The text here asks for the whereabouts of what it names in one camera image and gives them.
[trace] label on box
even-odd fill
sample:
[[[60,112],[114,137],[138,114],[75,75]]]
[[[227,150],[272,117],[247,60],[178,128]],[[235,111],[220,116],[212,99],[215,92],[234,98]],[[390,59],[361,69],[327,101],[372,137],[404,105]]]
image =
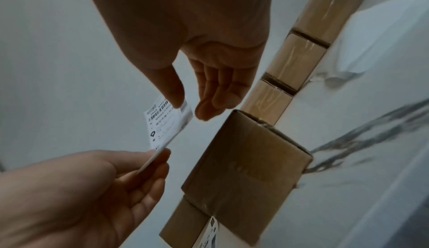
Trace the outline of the label on box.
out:
[[[207,226],[206,232],[202,236],[200,244],[197,246],[198,248],[216,248],[217,244],[217,234],[219,231],[218,221],[214,218],[210,218],[210,224]]]
[[[175,109],[164,96],[160,96],[144,115],[151,148],[156,149],[156,153],[140,168],[139,172],[147,168],[164,151],[168,144],[188,125],[193,117],[192,110],[186,100],[180,108]]]

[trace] person's right hand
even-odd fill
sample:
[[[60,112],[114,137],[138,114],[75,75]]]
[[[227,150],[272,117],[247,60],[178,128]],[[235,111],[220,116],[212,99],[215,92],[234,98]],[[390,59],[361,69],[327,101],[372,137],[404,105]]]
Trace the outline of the person's right hand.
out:
[[[271,0],[94,0],[125,56],[177,108],[182,50],[197,76],[199,119],[236,107],[249,91],[269,33]]]

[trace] white label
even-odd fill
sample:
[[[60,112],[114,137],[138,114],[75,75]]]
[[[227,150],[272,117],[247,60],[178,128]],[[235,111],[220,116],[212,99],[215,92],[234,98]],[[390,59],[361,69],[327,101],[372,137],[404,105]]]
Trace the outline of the white label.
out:
[[[146,169],[158,155],[164,151],[168,144],[188,125],[192,119],[192,110],[186,100],[179,109],[173,108],[171,103],[160,96],[155,104],[145,112],[151,148],[156,154],[140,168]]]
[[[218,240],[216,238],[218,231],[218,221],[214,217],[211,217],[210,224],[207,226],[198,248],[216,248],[218,246]]]

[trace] pinky finger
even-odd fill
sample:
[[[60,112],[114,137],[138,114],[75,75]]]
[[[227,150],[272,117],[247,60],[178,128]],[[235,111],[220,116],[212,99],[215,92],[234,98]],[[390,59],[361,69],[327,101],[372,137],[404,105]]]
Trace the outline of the pinky finger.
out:
[[[137,228],[152,212],[164,194],[164,188],[165,179],[157,179],[153,183],[151,190],[146,194],[141,202],[131,208],[131,212],[134,217],[134,228]]]

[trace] person's left hand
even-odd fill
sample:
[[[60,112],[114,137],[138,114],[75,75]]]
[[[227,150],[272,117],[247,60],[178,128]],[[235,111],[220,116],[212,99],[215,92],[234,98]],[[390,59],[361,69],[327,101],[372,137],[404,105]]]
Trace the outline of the person's left hand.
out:
[[[0,175],[0,246],[117,248],[164,193],[165,150],[91,151]]]

